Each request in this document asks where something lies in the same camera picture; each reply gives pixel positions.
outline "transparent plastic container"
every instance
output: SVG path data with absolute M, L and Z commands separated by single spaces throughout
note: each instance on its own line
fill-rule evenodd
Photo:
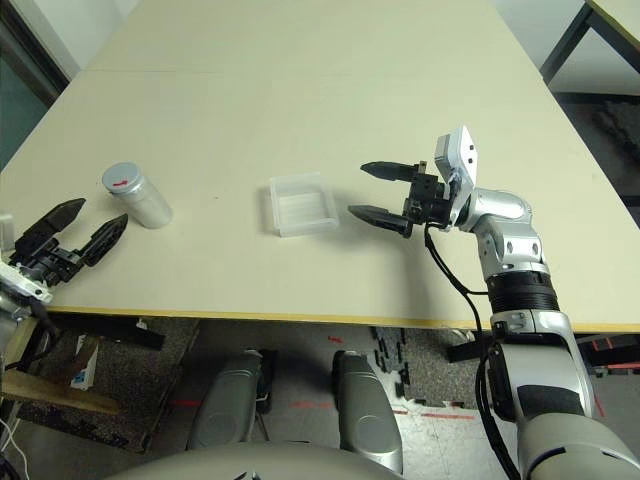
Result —
M 340 224 L 331 189 L 319 173 L 273 177 L 270 184 L 273 223 L 281 237 L 320 233 Z

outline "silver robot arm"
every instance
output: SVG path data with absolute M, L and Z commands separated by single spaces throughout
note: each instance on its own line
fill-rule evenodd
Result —
M 569 318 L 558 306 L 531 207 L 517 195 L 476 188 L 477 162 L 477 148 L 463 126 L 437 142 L 435 163 L 444 184 L 426 174 L 424 163 L 362 167 L 378 178 L 411 183 L 402 215 L 370 206 L 349 209 L 405 237 L 414 224 L 475 234 L 493 310 L 487 351 L 491 397 L 496 414 L 518 427 L 522 478 L 639 479 L 637 459 L 591 418 L 591 382 Z M 427 248 L 435 249 L 428 231 L 425 238 Z

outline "gray lid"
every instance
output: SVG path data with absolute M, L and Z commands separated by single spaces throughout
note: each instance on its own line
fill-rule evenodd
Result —
M 143 181 L 142 172 L 135 163 L 116 163 L 102 175 L 102 183 L 111 193 L 128 193 Z

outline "tabletop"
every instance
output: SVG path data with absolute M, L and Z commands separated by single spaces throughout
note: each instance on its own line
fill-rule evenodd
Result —
M 640 233 L 535 66 L 485 0 L 147 0 L 81 72 L 0 176 L 21 232 L 87 204 L 59 237 L 80 247 L 121 213 L 101 184 L 137 163 L 174 209 L 130 222 L 95 268 L 55 291 L 62 311 L 472 327 L 424 249 L 347 212 L 399 212 L 408 184 L 359 170 L 429 161 L 466 124 L 478 186 L 533 207 L 562 310 L 578 331 L 640 331 Z M 269 178 L 319 171 L 340 227 L 280 238 Z M 473 235 L 434 233 L 473 289 Z M 485 324 L 486 297 L 476 301 Z
M 586 0 L 606 22 L 640 50 L 640 3 L 636 0 Z

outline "silver canister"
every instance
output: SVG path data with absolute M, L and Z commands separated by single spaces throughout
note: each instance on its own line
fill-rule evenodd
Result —
M 102 183 L 144 227 L 160 228 L 171 221 L 171 207 L 135 163 L 109 167 L 102 175 Z

